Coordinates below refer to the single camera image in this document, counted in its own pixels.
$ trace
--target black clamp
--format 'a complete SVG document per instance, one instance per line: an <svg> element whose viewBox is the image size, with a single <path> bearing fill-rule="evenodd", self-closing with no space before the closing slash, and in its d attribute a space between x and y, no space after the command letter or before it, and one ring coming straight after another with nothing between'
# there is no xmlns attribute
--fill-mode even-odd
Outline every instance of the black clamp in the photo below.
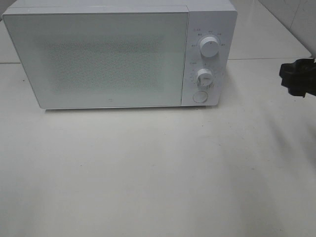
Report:
<svg viewBox="0 0 316 237"><path fill-rule="evenodd" d="M281 85L293 96L305 97L306 93L316 96L316 63L314 58L299 59L281 65Z"/></svg>

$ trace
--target timer knob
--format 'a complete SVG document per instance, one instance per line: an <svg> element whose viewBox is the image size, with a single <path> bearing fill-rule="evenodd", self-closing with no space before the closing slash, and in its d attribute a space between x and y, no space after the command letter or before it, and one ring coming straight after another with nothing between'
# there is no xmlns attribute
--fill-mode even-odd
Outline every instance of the timer knob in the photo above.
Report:
<svg viewBox="0 0 316 237"><path fill-rule="evenodd" d="M199 86L209 86L214 81L214 74L209 69L200 69L196 75L196 82Z"/></svg>
<svg viewBox="0 0 316 237"><path fill-rule="evenodd" d="M204 57L213 57L218 53L219 40L215 36L207 36L201 40L199 47Z"/></svg>

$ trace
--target round button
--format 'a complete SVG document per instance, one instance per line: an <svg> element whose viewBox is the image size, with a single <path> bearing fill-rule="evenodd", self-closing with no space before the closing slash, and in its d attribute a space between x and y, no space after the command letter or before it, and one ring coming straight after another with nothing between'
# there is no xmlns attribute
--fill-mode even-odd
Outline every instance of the round button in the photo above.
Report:
<svg viewBox="0 0 316 237"><path fill-rule="evenodd" d="M209 69L200 69L196 75L196 83L199 86L209 86L214 81L214 75Z"/></svg>
<svg viewBox="0 0 316 237"><path fill-rule="evenodd" d="M199 43L201 54L210 58L218 53L219 40L215 36L207 36Z"/></svg>
<svg viewBox="0 0 316 237"><path fill-rule="evenodd" d="M207 93L205 91L198 91L193 95L193 100L197 103L203 103L207 100Z"/></svg>

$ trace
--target microwave oven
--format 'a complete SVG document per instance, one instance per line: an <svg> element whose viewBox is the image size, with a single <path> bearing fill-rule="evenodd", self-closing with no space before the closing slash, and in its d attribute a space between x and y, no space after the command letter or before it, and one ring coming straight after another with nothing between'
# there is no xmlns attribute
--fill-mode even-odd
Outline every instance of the microwave oven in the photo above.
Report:
<svg viewBox="0 0 316 237"><path fill-rule="evenodd" d="M18 0L2 15L44 109L212 106L229 0Z"/></svg>

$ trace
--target control panel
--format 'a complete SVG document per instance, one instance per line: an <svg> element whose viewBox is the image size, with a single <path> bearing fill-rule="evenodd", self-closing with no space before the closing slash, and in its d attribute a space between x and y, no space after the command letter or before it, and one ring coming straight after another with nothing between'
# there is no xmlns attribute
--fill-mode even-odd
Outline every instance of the control panel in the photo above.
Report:
<svg viewBox="0 0 316 237"><path fill-rule="evenodd" d="M217 105L236 11L189 12L181 106Z"/></svg>

